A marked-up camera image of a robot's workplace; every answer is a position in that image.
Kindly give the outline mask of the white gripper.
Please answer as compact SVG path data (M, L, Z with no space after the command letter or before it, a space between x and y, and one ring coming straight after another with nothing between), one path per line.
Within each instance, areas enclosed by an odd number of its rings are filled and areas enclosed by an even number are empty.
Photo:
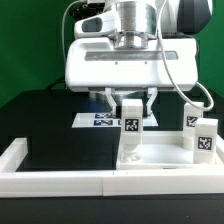
M148 88L143 116L149 117L157 88L189 91L196 84L196 52L193 38L151 40L146 49L116 49L106 37L82 38L69 48L65 81L73 91L106 88L113 118L121 117L113 88Z

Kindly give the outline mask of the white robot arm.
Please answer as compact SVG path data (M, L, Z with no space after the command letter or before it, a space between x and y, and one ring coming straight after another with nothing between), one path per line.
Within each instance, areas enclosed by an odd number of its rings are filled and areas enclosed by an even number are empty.
M65 67L73 91L183 93L198 84L193 36L210 21L212 0L97 0L103 11L75 23Z

